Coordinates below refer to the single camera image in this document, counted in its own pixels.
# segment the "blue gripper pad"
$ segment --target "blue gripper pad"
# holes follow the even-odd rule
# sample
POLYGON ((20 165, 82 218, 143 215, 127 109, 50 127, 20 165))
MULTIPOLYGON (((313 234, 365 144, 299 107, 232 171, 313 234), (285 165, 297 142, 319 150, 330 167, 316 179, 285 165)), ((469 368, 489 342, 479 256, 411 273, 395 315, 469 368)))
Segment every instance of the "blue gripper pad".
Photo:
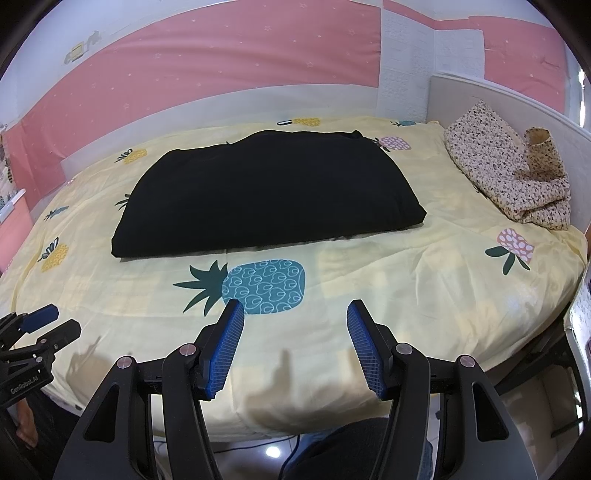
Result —
POLYGON ((213 399, 226 382, 238 341, 244 328, 244 307, 237 300, 230 300, 218 322, 225 322, 223 332, 211 355, 209 362, 209 379, 204 389, 206 395, 213 399))
POLYGON ((347 308, 347 329, 369 389, 374 391, 378 398, 384 400, 387 389, 384 382, 384 362, 369 333, 368 322, 375 328, 374 321, 363 302, 361 300, 352 301, 347 308))
POLYGON ((49 325, 51 322, 57 320, 59 314, 60 312, 53 303, 45 305, 44 307, 25 315, 21 322, 20 331, 33 333, 45 325, 49 325))

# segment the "speckled fabric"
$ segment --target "speckled fabric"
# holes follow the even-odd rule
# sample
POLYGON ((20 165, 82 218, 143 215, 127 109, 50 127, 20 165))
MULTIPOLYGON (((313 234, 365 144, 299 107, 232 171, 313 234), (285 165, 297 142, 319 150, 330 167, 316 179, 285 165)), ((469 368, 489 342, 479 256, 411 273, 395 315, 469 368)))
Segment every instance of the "speckled fabric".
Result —
POLYGON ((546 129, 530 128, 524 141, 480 101, 443 138, 458 168, 511 220, 568 229, 569 178, 546 129))

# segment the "yellow bedsheet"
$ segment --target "yellow bedsheet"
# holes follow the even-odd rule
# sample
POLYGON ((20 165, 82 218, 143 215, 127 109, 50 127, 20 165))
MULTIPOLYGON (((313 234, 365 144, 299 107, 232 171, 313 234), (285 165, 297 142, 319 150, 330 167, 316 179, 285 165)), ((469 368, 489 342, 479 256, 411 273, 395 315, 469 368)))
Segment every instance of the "yellow bedsheet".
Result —
MULTIPOLYGON (((61 320, 82 325, 80 339, 57 355, 55 380, 47 387, 70 406, 84 407, 120 356, 138 362, 166 356, 217 319, 222 299, 206 317, 204 301, 183 313, 199 291, 174 284, 195 280, 190 265, 209 270, 217 261, 231 273, 252 262, 289 260, 306 276, 303 298, 291 310, 247 315, 226 386, 203 403, 213 440, 305 432, 387 412, 368 390, 347 332, 345 312, 353 299, 362 299, 376 322, 425 355, 454 360, 468 353, 486 369, 556 317, 585 265, 586 241, 577 229, 551 232, 513 223, 477 192, 448 156, 438 124, 300 119, 281 127, 183 132, 129 148, 93 164, 57 194, 0 282, 0 315, 54 303, 61 320), (304 245, 140 260, 111 256, 125 195, 164 153, 234 142, 270 128, 357 129, 379 139, 427 211, 424 224, 304 245)), ((223 178, 211 181, 227 194, 223 178)), ((253 214, 265 221, 264 209, 253 214)), ((199 222, 199 214, 187 221, 199 222)), ((38 335, 26 335, 18 345, 38 335)), ((163 426, 159 398, 154 426, 163 426)))

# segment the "person's leg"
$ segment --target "person's leg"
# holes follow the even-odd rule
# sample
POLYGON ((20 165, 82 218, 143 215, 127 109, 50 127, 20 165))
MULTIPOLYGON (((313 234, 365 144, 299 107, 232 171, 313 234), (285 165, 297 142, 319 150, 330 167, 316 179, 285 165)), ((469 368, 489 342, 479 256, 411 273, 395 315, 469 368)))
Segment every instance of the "person's leg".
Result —
MULTIPOLYGON (((388 419, 367 419, 313 443, 286 469, 284 480, 365 480, 371 475, 388 419)), ((421 480, 433 474, 433 446, 426 442, 421 480)))
POLYGON ((51 479, 78 416, 56 405, 39 390, 27 395, 38 433, 37 446, 27 455, 44 479, 51 479))

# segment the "floor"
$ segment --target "floor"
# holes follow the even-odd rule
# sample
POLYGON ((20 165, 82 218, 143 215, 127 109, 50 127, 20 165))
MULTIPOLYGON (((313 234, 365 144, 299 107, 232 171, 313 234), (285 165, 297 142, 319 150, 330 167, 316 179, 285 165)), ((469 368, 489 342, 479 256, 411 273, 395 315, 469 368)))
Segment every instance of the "floor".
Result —
MULTIPOLYGON (((502 397, 521 433, 540 480, 550 477, 577 438, 576 429, 557 438, 550 436, 553 430, 567 423, 568 410, 573 408, 572 401, 564 400, 572 396, 571 384, 564 380, 567 378, 565 371, 558 369, 551 369, 502 397), (552 395, 547 394, 544 383, 553 385, 552 395)), ((505 366, 493 369, 489 372, 491 380, 494 382, 500 379, 505 370, 505 366)), ((435 415, 438 410, 439 395, 432 395, 427 440, 434 447, 434 463, 439 438, 439 421, 435 415)), ((217 466, 224 480, 277 480, 281 465, 291 453, 295 442, 295 438, 283 437, 234 444, 213 443, 212 448, 217 452, 217 466)), ((157 442, 155 447, 163 470, 169 472, 165 442, 157 442)))

